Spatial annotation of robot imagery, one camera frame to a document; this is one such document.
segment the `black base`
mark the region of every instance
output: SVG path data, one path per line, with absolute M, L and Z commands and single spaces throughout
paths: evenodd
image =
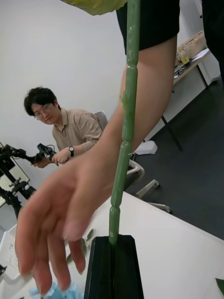
M 108 237 L 92 241 L 84 299 L 144 299 L 131 236 L 119 235 L 115 250 Z

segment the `blue object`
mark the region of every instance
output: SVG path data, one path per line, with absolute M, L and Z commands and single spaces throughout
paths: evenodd
M 62 292 L 59 285 L 53 282 L 50 290 L 45 296 L 41 296 L 37 288 L 31 289 L 29 295 L 32 299 L 83 299 L 84 295 L 80 292 L 77 285 L 72 283 L 68 290 Z

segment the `black hair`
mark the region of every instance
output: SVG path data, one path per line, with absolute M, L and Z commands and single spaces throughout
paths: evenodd
M 30 116 L 34 116 L 34 113 L 31 109 L 32 104 L 38 104 L 42 106 L 46 104 L 55 105 L 55 100 L 56 96 L 49 88 L 36 87 L 28 91 L 24 99 L 24 107 Z

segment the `wristwatch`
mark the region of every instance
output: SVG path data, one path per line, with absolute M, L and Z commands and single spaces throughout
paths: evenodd
M 69 151 L 71 153 L 71 157 L 74 157 L 74 148 L 73 148 L 73 146 L 69 146 Z

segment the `glasses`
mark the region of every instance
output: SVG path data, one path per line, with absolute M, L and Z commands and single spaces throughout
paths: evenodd
M 42 106 L 42 112 L 36 112 L 36 113 L 34 114 L 34 117 L 35 117 L 36 119 L 38 119 L 38 120 L 44 118 L 43 113 L 47 113 L 47 112 L 49 112 L 49 111 L 50 111 L 50 106 L 51 106 L 51 105 L 52 105 L 51 103 L 43 105 L 43 106 Z

